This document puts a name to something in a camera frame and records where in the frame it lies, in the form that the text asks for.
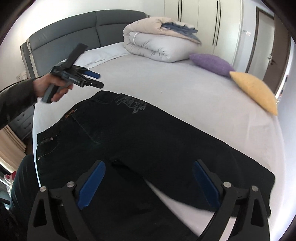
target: cable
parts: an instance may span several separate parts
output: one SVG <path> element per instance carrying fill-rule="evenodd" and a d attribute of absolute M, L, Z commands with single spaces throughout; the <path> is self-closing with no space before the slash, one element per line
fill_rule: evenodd
<path fill-rule="evenodd" d="M 43 75 L 40 76 L 40 77 L 35 77 L 35 78 L 27 79 L 27 80 L 36 80 L 36 79 L 39 79 L 39 78 L 41 78 L 41 77 L 43 77 Z M 3 92 L 4 90 L 6 90 L 7 88 L 9 88 L 9 87 L 11 87 L 11 86 L 13 86 L 13 85 L 15 85 L 15 84 L 21 83 L 21 82 L 23 82 L 23 81 L 25 81 L 25 80 L 21 80 L 21 81 L 19 81 L 19 82 L 15 82 L 15 83 L 13 83 L 13 84 L 11 84 L 11 85 L 5 87 L 3 90 L 0 91 L 0 93 Z"/>

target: yellow pillow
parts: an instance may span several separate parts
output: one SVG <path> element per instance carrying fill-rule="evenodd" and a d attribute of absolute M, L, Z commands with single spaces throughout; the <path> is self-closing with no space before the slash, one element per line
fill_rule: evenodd
<path fill-rule="evenodd" d="M 278 115 L 274 93 L 262 80 L 248 73 L 230 71 L 229 74 L 237 85 L 263 109 Z"/>

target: gray upholstered headboard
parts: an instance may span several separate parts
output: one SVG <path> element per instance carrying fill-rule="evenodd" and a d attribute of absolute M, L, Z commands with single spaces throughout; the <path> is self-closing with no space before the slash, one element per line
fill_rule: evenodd
<path fill-rule="evenodd" d="M 126 25 L 146 18 L 132 10 L 102 10 L 62 19 L 32 34 L 21 45 L 22 58 L 30 77 L 42 76 L 66 59 L 78 43 L 95 49 L 123 42 Z"/>

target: bed sheet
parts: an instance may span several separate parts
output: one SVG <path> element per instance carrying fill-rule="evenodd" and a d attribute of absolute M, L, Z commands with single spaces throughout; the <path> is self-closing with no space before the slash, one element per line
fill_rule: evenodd
<path fill-rule="evenodd" d="M 276 116 L 264 111 L 231 79 L 194 66 L 189 60 L 163 63 L 130 54 L 91 70 L 101 74 L 104 90 L 149 102 L 224 141 L 273 172 L 276 181 L 271 192 L 269 217 L 272 235 L 284 190 L 283 137 Z M 33 120 L 34 156 L 37 134 L 56 123 L 73 105 L 88 99 L 97 91 L 93 87 L 74 86 L 56 103 L 36 104 Z M 202 233 L 212 212 L 179 203 L 149 185 L 194 233 Z M 235 218 L 229 220 L 221 240 L 227 240 L 234 222 Z"/>

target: pant leg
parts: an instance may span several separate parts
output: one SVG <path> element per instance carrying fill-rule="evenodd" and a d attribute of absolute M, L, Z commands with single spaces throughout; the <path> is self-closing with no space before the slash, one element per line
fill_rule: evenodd
<path fill-rule="evenodd" d="M 18 223 L 27 230 L 31 210 L 39 184 L 35 169 L 34 156 L 26 155 L 15 176 L 11 191 L 9 210 L 15 215 Z"/>

